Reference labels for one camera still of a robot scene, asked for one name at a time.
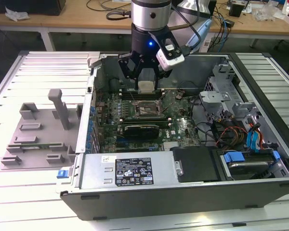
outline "white sticker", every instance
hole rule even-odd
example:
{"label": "white sticker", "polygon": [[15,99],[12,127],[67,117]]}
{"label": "white sticker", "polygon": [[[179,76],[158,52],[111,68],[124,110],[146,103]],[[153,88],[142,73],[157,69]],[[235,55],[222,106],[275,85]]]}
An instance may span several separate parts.
{"label": "white sticker", "polygon": [[39,149],[39,147],[22,147],[23,150]]}
{"label": "white sticker", "polygon": [[116,160],[116,155],[102,155],[102,163],[114,163]]}
{"label": "white sticker", "polygon": [[166,50],[168,50],[168,51],[174,50],[174,46],[173,46],[172,44],[167,45],[165,48],[166,48]]}

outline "motherboard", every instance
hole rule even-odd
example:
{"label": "motherboard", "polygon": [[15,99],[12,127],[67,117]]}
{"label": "motherboard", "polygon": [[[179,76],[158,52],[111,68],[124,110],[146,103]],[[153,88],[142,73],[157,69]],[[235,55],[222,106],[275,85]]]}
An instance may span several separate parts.
{"label": "motherboard", "polygon": [[169,151],[200,143],[190,118],[190,97],[182,90],[97,90],[94,95],[87,153]]}

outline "side panel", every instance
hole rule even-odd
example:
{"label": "side panel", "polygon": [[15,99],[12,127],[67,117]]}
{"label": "side panel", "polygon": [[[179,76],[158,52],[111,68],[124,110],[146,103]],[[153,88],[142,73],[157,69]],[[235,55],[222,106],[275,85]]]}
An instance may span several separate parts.
{"label": "side panel", "polygon": [[96,220],[263,207],[288,193],[289,180],[95,194],[62,192],[61,199],[81,220]]}

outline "warning label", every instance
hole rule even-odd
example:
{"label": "warning label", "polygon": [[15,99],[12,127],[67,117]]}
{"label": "warning label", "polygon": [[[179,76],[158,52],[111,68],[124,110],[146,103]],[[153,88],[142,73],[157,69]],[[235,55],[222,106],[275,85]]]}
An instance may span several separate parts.
{"label": "warning label", "polygon": [[153,184],[151,158],[116,159],[117,186]]}

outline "screw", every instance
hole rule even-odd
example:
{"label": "screw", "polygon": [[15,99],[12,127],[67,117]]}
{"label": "screw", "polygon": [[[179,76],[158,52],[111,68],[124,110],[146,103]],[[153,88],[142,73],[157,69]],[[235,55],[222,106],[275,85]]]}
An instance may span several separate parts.
{"label": "screw", "polygon": [[156,17],[156,14],[155,14],[154,12],[151,12],[151,13],[150,13],[150,17],[151,17],[151,18],[155,18],[155,17]]}

